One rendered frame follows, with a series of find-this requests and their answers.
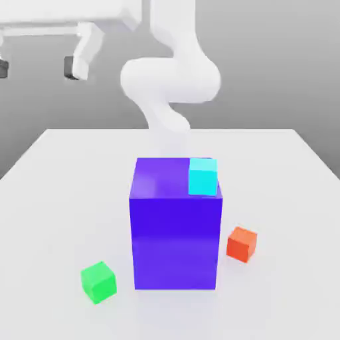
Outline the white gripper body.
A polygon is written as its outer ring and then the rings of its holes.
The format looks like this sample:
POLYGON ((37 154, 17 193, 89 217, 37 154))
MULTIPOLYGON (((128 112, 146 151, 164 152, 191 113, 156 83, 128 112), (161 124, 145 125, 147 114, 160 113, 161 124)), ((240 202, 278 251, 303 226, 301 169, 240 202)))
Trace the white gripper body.
POLYGON ((142 0, 0 0, 0 37, 103 35, 103 22, 135 29, 142 0))

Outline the small cyan cube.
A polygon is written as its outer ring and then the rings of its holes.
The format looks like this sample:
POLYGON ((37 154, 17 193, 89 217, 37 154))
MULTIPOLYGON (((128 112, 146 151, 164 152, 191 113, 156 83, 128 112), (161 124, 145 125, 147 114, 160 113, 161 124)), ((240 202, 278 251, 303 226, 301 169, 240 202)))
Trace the small cyan cube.
POLYGON ((189 194, 216 196, 217 160, 212 158, 189 159, 189 194))

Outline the small green cube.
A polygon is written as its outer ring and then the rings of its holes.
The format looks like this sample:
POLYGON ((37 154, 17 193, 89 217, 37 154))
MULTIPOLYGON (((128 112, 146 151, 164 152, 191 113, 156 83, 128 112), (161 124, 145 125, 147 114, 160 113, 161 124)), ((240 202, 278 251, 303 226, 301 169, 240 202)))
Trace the small green cube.
POLYGON ((82 287, 93 304, 98 304, 117 293, 116 276, 101 261, 80 271, 82 287))

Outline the small orange cube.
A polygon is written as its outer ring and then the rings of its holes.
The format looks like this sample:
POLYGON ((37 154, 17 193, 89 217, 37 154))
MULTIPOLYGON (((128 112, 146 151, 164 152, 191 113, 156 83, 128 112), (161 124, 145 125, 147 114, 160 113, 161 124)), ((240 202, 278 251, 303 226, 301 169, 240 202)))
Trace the small orange cube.
POLYGON ((256 249, 257 234, 240 226, 228 237, 226 255, 247 263, 256 249))

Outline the large purple box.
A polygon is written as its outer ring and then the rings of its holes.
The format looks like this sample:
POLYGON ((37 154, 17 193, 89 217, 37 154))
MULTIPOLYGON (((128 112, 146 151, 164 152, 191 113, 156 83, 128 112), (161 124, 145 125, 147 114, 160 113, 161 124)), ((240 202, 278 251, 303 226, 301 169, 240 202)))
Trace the large purple box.
POLYGON ((139 157, 129 194, 137 290, 214 290, 223 197, 189 194, 188 158, 139 157))

